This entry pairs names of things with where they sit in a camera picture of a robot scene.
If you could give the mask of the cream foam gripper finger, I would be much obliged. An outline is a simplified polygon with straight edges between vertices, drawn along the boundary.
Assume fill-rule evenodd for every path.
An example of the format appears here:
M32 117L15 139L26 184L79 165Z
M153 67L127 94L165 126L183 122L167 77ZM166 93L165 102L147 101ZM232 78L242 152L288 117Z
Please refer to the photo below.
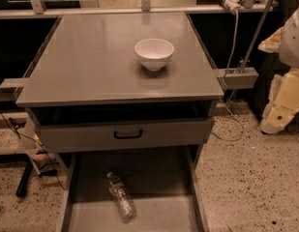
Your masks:
M285 75L275 74L260 129L268 134L282 131L299 112L299 69L291 68Z

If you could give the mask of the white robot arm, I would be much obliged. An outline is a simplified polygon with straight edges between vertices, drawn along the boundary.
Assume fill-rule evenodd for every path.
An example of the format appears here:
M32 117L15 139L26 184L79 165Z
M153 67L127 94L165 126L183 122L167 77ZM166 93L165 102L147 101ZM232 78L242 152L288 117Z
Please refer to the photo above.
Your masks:
M299 7L258 49L278 53L280 61L290 67L286 74L274 75L269 102L262 113L260 129L274 134L282 131L299 112Z

